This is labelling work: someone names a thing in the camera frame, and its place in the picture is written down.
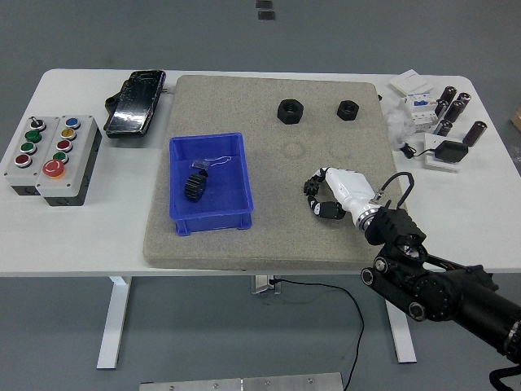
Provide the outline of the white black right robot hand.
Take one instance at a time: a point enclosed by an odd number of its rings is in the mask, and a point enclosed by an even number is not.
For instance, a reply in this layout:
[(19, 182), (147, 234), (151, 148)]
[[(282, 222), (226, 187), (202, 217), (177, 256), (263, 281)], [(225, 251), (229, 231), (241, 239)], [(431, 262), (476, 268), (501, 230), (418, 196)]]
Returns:
[[(323, 182), (331, 189), (335, 201), (317, 201), (316, 195)], [(350, 213), (353, 224), (362, 230), (380, 208), (379, 204), (373, 202), (375, 193), (366, 177), (346, 169), (320, 168), (304, 184), (303, 193), (316, 216), (340, 220), (346, 213)]]

